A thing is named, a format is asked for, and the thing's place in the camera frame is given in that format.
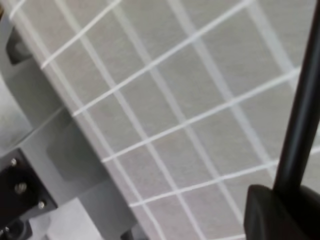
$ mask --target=bolt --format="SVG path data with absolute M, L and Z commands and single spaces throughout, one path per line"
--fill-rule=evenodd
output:
M 44 201 L 40 201 L 40 202 L 38 203 L 38 208 L 41 209 L 41 210 L 44 209 L 45 206 L 46 206 L 46 203 L 45 203 Z
M 15 158 L 11 159 L 11 166 L 12 167 L 17 166 L 17 164 L 18 164 L 18 161 Z
M 27 190 L 27 184 L 25 182 L 21 182 L 14 186 L 14 191 L 16 194 L 23 194 Z

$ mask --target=black bracket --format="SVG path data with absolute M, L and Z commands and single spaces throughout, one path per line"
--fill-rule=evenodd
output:
M 12 235 L 13 229 L 30 234 L 28 219 L 57 205 L 20 149 L 0 158 L 0 170 L 0 240 L 15 239 L 4 238 Z

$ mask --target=black rod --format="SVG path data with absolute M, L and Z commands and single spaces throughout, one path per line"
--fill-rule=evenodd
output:
M 282 199 L 299 190 L 320 118 L 320 2 L 318 1 L 286 130 L 273 190 Z

